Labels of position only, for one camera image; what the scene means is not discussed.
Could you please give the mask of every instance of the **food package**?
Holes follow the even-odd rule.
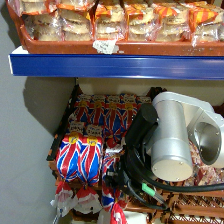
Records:
[[[89,41],[92,39],[92,23],[89,12],[60,10],[65,41]]]
[[[83,128],[74,128],[67,133],[59,147],[56,158],[57,170],[62,178],[58,184],[55,200],[51,201],[51,205],[57,208],[57,216],[65,216],[74,206],[73,191],[69,184],[78,177],[78,163],[81,145],[83,141]]]
[[[94,5],[94,0],[58,0],[57,7],[75,11],[88,11]]]
[[[105,100],[105,136],[109,148],[121,141],[121,103],[119,95],[107,95]]]
[[[126,224],[123,209],[127,207],[128,198],[118,188],[108,186],[107,173],[115,171],[116,163],[119,162],[119,154],[106,153],[102,164],[102,206],[105,211],[111,213],[110,223]]]
[[[104,125],[105,95],[93,95],[89,105],[89,123]]]
[[[149,96],[137,96],[136,97],[136,102],[137,102],[137,109],[139,110],[141,105],[143,103],[152,103],[151,98]]]
[[[89,120],[89,104],[91,96],[80,94],[74,105],[74,112],[70,115],[76,121],[88,122]]]
[[[8,4],[18,16],[51,13],[57,9],[55,0],[9,0]]]
[[[39,41],[61,41],[61,22],[57,11],[30,16],[33,21],[33,38]]]
[[[95,40],[122,40],[126,20],[119,0],[100,0],[95,12]]]
[[[189,7],[189,22],[192,35],[192,45],[200,42],[219,41],[220,29],[224,22],[224,10],[207,2],[185,4]]]
[[[137,114],[136,95],[134,94],[121,94],[121,132],[122,137],[125,136],[127,130],[131,126],[134,117]]]
[[[91,131],[87,131],[87,134],[89,135],[85,135],[82,139],[78,158],[78,178],[82,187],[74,197],[74,209],[83,214],[97,213],[102,209],[99,195],[91,187],[99,181],[103,136],[101,132],[94,131],[92,125]]]
[[[153,8],[144,0],[125,0],[125,14],[128,24],[128,40],[148,41],[154,39],[156,19]]]
[[[218,34],[219,34],[219,40],[224,41],[224,23],[220,26]]]
[[[155,41],[176,42],[190,39],[187,7],[178,3],[157,3],[152,4],[152,7],[159,16],[160,23]]]

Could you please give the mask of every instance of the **blue shelf edge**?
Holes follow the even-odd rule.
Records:
[[[224,57],[9,55],[14,76],[224,80]]]

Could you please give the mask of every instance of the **cake package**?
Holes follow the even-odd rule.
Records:
[[[124,10],[119,0],[100,0],[95,12],[95,40],[123,40],[126,33]]]

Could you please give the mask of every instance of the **white wall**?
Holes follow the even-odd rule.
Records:
[[[54,178],[46,156],[73,87],[71,78],[13,77],[8,54],[19,45],[7,8],[0,3],[0,222],[52,223]],[[198,97],[219,105],[224,81],[80,79],[85,93],[133,92],[151,86]]]

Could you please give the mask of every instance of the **orange tray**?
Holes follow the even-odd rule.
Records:
[[[21,45],[32,54],[98,54],[93,41],[37,41],[26,31],[24,22],[6,0],[10,17],[15,23]],[[193,47],[190,42],[128,42],[116,43],[116,54],[123,55],[171,55],[171,56],[224,56],[224,42],[200,43]]]

